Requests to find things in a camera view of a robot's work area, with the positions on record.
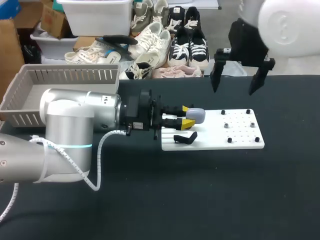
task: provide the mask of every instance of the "black tablecloth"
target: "black tablecloth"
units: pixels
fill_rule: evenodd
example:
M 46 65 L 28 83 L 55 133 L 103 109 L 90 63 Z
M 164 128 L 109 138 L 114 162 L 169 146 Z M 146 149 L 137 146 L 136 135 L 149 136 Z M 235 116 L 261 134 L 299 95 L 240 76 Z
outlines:
M 25 183 L 1 240 L 301 240 L 320 235 L 320 77 L 121 82 L 123 99 L 152 89 L 168 105 L 254 109 L 264 149 L 164 152 L 152 132 L 112 136 L 99 192 L 85 183 Z M 28 138 L 42 130 L 2 132 Z M 94 136 L 91 179 L 101 134 Z M 12 194 L 0 186 L 0 209 Z

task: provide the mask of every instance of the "white plastic container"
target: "white plastic container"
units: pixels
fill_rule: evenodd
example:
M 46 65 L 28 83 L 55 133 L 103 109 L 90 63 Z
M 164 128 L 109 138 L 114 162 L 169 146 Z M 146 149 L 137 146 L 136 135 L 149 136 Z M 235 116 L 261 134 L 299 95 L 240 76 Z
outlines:
M 65 54 L 68 52 L 73 52 L 73 47 L 78 40 L 76 38 L 49 38 L 49 37 L 40 37 L 35 31 L 30 35 L 32 40 L 35 40 L 41 49 L 42 56 L 46 59 L 65 59 Z
M 75 36 L 130 33 L 133 0 L 57 0 Z

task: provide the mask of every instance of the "black and white sneaker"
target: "black and white sneaker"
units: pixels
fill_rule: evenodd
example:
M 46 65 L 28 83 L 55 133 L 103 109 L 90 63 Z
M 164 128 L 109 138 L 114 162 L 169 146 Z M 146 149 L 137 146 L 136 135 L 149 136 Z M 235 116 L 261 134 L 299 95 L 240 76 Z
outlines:
M 168 26 L 165 27 L 174 38 L 177 30 L 185 25 L 185 9 L 181 6 L 171 7 L 169 9 Z
M 192 68 L 199 67 L 204 71 L 209 64 L 208 42 L 204 33 L 196 28 L 190 39 L 190 60 L 189 66 Z
M 200 13 L 195 6 L 186 11 L 184 27 L 189 30 L 201 29 Z
M 189 34 L 184 27 L 180 27 L 172 40 L 168 55 L 170 67 L 188 65 L 189 61 Z
M 157 52 L 147 52 L 139 56 L 134 63 L 119 76 L 120 80 L 145 79 L 160 61 Z

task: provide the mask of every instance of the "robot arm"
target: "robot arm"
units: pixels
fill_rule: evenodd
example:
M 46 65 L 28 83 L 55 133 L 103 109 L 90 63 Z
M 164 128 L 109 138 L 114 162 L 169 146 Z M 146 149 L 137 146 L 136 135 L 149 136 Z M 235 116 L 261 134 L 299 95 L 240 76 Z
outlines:
M 320 54 L 320 1 L 318 0 L 241 0 L 239 19 L 230 28 L 231 48 L 218 49 L 210 75 L 214 92 L 218 90 L 226 61 L 256 67 L 249 94 L 265 84 L 276 61 L 268 51 L 284 57 Z
M 178 118 L 163 119 L 163 114 Z M 130 136 L 132 131 L 154 130 L 156 139 L 161 127 L 184 130 L 203 123 L 205 114 L 199 108 L 163 106 L 160 96 L 152 99 L 151 91 L 142 90 L 139 96 L 123 102 L 117 94 L 49 89 L 40 101 L 41 120 L 46 125 L 45 139 L 39 138 L 43 145 L 35 144 L 37 140 L 29 142 L 0 134 L 3 143 L 0 153 L 4 159 L 1 159 L 0 182 L 86 180 L 94 132 L 107 133 L 108 137 L 109 133 Z M 103 141 L 98 147 L 100 152 Z
M 258 28 L 264 44 L 277 55 L 320 54 L 318 0 L 241 0 L 238 14 Z

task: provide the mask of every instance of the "cable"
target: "cable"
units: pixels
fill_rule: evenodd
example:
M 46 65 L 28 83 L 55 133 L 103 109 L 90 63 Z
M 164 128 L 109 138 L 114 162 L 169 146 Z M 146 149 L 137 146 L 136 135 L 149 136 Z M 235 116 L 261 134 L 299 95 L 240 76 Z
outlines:
M 110 137 L 111 135 L 123 135 L 126 136 L 126 132 L 122 131 L 122 130 L 114 130 L 114 131 L 110 131 L 107 134 L 105 134 L 98 145 L 98 151 L 97 151 L 97 160 L 96 160 L 96 165 L 97 165 L 97 183 L 96 186 L 89 180 L 89 178 L 84 174 L 84 172 L 78 167 L 78 165 L 71 159 L 71 157 L 65 152 L 65 150 L 61 147 L 59 147 L 58 145 L 56 145 L 55 143 L 53 143 L 52 141 L 49 141 L 43 137 L 36 137 L 34 139 L 31 139 L 29 142 L 31 143 L 43 143 L 43 146 L 46 147 L 50 146 L 53 149 L 55 149 L 59 154 L 61 154 L 63 156 L 64 159 L 66 159 L 73 167 L 74 169 L 82 176 L 83 180 L 90 186 L 90 188 L 92 188 L 94 191 L 98 191 L 100 189 L 101 186 L 101 151 L 102 151 L 102 146 L 105 142 L 105 140 Z M 1 221 L 6 217 L 6 215 L 8 214 L 8 212 L 10 211 L 10 209 L 12 208 L 17 195 L 18 195 L 18 189 L 19 189 L 19 183 L 15 183 L 14 184 L 14 189 L 13 189 L 13 194 L 11 197 L 11 200 L 8 204 L 8 206 L 6 207 L 6 209 L 4 210 L 4 212 L 1 214 L 0 216 L 0 223 Z
M 18 190 L 19 190 L 19 183 L 15 183 L 14 184 L 14 188 L 13 188 L 13 194 L 12 194 L 11 200 L 10 200 L 8 206 L 6 207 L 6 209 L 4 210 L 4 212 L 0 216 L 0 223 L 6 217 L 6 215 L 9 213 L 10 209 L 14 205 L 15 200 L 16 200 L 17 195 L 18 195 Z

